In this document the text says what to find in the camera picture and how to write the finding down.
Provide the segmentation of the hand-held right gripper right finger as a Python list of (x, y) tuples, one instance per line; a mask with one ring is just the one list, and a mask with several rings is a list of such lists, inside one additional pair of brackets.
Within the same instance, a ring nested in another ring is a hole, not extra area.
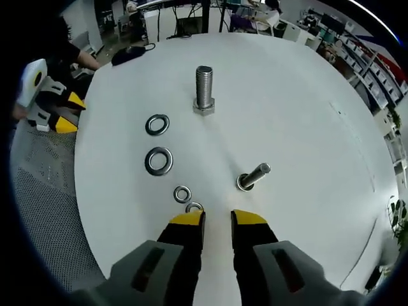
[(260, 215), (231, 211), (233, 267), (242, 305), (364, 305), (364, 296), (326, 279), (323, 267), (280, 241)]

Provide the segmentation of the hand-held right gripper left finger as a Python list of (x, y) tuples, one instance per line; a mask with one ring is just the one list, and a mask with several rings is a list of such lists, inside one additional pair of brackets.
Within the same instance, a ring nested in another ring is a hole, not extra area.
[(72, 292), (72, 305), (192, 305), (204, 229), (203, 210), (177, 215), (157, 240), (116, 262), (106, 281)]

